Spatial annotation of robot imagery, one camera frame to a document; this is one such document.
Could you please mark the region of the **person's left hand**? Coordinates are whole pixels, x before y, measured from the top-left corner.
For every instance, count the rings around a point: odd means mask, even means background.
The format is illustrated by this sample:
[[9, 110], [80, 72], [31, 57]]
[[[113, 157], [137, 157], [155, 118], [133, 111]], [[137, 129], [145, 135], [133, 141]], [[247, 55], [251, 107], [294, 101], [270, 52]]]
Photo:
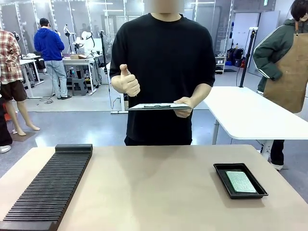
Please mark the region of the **person's left hand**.
[[188, 118], [191, 115], [193, 108], [195, 107], [195, 103], [193, 99], [189, 97], [182, 97], [181, 99], [174, 101], [174, 103], [175, 104], [186, 104], [189, 107], [189, 109], [174, 110], [176, 116], [180, 118]]

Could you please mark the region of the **person's right hand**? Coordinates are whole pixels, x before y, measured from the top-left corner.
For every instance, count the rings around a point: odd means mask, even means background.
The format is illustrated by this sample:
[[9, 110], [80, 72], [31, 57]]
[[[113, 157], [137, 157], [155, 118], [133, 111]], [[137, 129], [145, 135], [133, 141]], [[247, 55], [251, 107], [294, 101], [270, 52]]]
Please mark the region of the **person's right hand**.
[[120, 65], [120, 75], [111, 78], [111, 84], [118, 93], [135, 97], [140, 92], [140, 85], [135, 75], [131, 74], [126, 64]]

